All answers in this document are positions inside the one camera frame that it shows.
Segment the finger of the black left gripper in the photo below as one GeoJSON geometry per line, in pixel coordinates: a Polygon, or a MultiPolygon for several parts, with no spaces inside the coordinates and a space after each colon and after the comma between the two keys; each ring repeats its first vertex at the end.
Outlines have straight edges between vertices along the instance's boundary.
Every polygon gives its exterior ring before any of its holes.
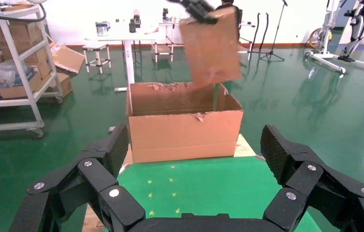
{"type": "Polygon", "coordinates": [[[182,0],[181,5],[187,13],[200,23],[216,24],[218,19],[211,16],[214,8],[205,0],[182,0]]]}

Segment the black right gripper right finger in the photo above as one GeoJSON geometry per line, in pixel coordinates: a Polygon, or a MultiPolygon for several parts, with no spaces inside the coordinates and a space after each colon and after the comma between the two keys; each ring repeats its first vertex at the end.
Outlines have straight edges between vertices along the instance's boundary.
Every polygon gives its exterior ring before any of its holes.
{"type": "Polygon", "coordinates": [[[260,146],[281,186],[264,220],[292,232],[312,207],[341,232],[364,232],[364,183],[325,164],[309,146],[285,139],[273,125],[264,126],[260,146]]]}

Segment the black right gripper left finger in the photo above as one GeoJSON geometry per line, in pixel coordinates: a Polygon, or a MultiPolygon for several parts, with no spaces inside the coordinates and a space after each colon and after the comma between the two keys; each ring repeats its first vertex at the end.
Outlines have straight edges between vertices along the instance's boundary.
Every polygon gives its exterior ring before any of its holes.
{"type": "Polygon", "coordinates": [[[128,152],[128,127],[89,143],[71,163],[28,186],[10,225],[12,232],[59,232],[75,210],[88,204],[110,232],[127,232],[145,210],[118,182],[128,152]]]}

